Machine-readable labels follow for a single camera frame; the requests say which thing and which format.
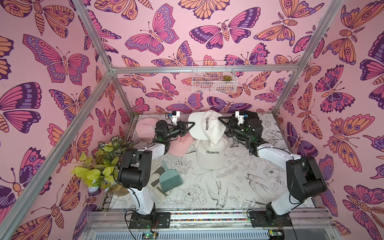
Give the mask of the plain pink cap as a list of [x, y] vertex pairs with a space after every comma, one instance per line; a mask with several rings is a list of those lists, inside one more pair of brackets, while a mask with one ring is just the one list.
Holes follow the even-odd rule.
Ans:
[[178, 137], [176, 140], [171, 141], [168, 153], [176, 157], [183, 157], [194, 141], [195, 139], [190, 133], [187, 133], [183, 137]]

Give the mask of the cream Colorado cap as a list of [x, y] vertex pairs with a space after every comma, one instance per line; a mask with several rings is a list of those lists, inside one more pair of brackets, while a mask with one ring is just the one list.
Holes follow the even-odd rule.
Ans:
[[226, 138], [220, 138], [217, 144], [209, 140], [195, 140], [197, 162], [199, 166], [207, 170], [218, 170], [225, 165], [225, 149], [228, 141]]

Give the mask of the pink cap with logo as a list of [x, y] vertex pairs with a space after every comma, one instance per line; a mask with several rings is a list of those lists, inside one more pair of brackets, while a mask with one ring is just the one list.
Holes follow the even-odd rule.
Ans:
[[138, 137], [147, 142], [152, 143], [155, 137], [155, 128], [158, 119], [155, 118], [145, 118], [138, 121], [136, 125], [136, 132]]

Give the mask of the black cap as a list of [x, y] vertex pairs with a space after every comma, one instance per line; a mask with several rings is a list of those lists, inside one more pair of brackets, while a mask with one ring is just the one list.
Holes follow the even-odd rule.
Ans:
[[259, 120], [260, 119], [257, 113], [254, 113], [251, 111], [242, 111], [241, 114], [245, 116], [243, 125], [246, 127], [249, 125], [250, 120], [252, 120], [252, 119]]

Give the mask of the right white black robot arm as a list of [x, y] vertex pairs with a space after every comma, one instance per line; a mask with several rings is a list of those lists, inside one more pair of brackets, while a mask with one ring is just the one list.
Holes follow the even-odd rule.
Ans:
[[324, 176], [312, 156], [292, 154], [279, 149], [262, 138], [263, 126], [259, 118], [245, 116], [219, 117], [226, 127], [225, 135], [245, 145], [251, 155], [263, 158], [287, 173], [287, 190], [266, 206], [266, 221], [288, 215], [308, 198], [325, 193], [328, 189]]

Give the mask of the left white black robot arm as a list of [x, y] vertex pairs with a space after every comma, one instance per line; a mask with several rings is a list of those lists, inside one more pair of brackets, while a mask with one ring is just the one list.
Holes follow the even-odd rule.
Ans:
[[149, 217], [156, 212], [154, 201], [147, 187], [151, 176], [152, 160], [165, 155], [171, 142], [184, 137], [195, 126], [194, 122], [177, 121], [169, 124], [157, 121], [153, 141], [144, 149], [130, 148], [121, 158], [117, 183], [127, 189], [136, 205], [135, 213], [140, 217]]

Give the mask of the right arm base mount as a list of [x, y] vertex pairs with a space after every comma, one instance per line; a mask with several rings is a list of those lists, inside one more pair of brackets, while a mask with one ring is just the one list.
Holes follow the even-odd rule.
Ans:
[[292, 221], [288, 214], [275, 216], [270, 211], [248, 211], [247, 216], [251, 221], [252, 227], [292, 227]]

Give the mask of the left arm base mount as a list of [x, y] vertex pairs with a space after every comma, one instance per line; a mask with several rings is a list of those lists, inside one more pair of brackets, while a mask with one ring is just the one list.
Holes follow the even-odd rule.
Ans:
[[129, 221], [129, 227], [131, 229], [168, 229], [170, 223], [170, 212], [159, 212], [150, 215], [133, 213]]

